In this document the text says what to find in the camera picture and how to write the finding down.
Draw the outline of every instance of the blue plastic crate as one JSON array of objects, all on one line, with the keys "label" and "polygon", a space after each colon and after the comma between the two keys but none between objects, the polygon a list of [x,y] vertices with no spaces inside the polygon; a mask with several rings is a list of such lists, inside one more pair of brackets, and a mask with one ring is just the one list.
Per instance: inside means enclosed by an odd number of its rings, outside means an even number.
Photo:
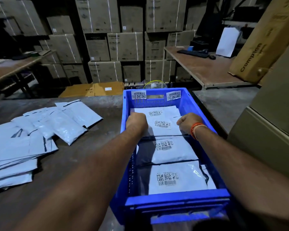
[{"label": "blue plastic crate", "polygon": [[[181,98],[167,101],[167,92],[179,90],[181,91]],[[147,99],[135,100],[131,98],[132,91],[141,90],[123,91],[121,132],[125,130],[125,123],[130,115],[131,108],[173,105],[179,109],[181,115],[189,112],[200,115],[204,124],[216,132],[186,88],[146,89]],[[110,202],[110,207],[120,224],[124,225],[126,222],[132,222],[136,215],[141,215],[142,219],[147,219],[151,224],[156,224],[220,217],[225,214],[225,206],[230,201],[230,194],[224,182],[200,144],[191,137],[188,142],[197,151],[200,163],[207,165],[217,189],[138,196],[137,170],[135,167],[136,151],[134,151],[119,188]]]}]

